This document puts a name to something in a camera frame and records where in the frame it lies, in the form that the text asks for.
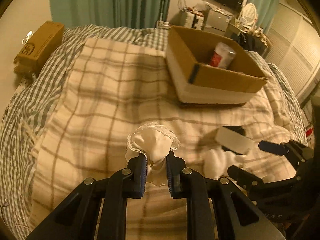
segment closed cardboard box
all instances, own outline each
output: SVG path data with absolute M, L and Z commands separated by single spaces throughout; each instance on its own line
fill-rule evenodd
M 50 54 L 61 45 L 64 25 L 47 21 L 42 24 L 15 58 L 15 73 L 40 73 Z
M 236 52 L 227 70 L 206 65 L 219 42 Z M 239 44 L 204 31 L 173 26 L 166 60 L 178 98 L 184 103 L 244 104 L 267 82 L 263 71 Z

